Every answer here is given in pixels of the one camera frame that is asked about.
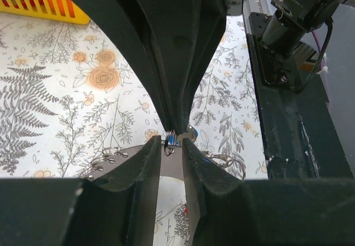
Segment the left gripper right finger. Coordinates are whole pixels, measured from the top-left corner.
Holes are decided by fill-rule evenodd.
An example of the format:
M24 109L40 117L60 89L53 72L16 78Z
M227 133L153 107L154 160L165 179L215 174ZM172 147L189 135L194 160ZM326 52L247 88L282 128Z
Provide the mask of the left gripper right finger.
M351 179L239 180L182 143L192 245L353 245Z

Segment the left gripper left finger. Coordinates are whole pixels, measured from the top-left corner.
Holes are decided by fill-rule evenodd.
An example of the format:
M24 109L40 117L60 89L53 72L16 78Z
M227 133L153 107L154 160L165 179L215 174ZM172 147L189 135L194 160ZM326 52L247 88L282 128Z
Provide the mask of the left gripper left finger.
M152 245L161 165L156 135L100 177L3 178L2 245Z

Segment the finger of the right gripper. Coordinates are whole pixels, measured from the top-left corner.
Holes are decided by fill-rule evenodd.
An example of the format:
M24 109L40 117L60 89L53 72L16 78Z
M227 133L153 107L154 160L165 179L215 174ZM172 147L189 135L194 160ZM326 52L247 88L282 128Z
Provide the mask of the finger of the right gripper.
M222 0L135 0L142 28L130 66L164 129L181 134L194 94L225 30Z
M109 37L147 90L164 130L173 130L150 31L136 0L72 0Z

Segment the large silver keyring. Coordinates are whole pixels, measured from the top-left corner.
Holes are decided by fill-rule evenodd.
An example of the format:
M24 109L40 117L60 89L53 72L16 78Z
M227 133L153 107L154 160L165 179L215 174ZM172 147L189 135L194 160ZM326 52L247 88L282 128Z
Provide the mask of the large silver keyring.
M142 147L142 145L138 145L126 149L118 147L103 148L99 157L91 161L91 168L84 173L83 178L95 180L103 176L105 173L113 170L115 167L131 158L139 152ZM168 149L170 152L169 155L165 155L164 151L161 151L160 175L183 180L182 148L180 145L176 144L169 145ZM246 179L246 168L241 161L234 160L231 156L225 154L212 154L208 151L203 151L202 154L207 160L215 163L222 169L227 169L229 167L241 169L241 171L236 174L236 177L240 180Z

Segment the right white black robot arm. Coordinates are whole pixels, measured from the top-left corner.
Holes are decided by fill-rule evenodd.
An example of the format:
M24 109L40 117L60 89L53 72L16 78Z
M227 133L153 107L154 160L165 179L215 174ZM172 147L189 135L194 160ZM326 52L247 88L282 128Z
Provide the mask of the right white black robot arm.
M165 131L185 132L195 92L226 28L245 0L72 0L109 37L147 90ZM290 54L329 20L340 0L271 0L262 35L269 51Z

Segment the yellow plastic basket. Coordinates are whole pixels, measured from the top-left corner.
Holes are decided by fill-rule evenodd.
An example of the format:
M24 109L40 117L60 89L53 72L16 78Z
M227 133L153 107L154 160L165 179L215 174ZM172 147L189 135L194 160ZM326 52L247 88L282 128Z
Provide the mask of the yellow plastic basket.
M1 12L74 24L90 22L72 0L1 0Z

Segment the floral table mat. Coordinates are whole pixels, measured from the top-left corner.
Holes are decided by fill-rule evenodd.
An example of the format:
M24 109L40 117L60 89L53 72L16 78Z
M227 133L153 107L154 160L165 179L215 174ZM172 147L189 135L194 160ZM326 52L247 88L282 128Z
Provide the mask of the floral table mat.
M189 123L230 174L267 178L242 17L227 19ZM97 24L1 14L2 177L82 177L156 135L149 94Z

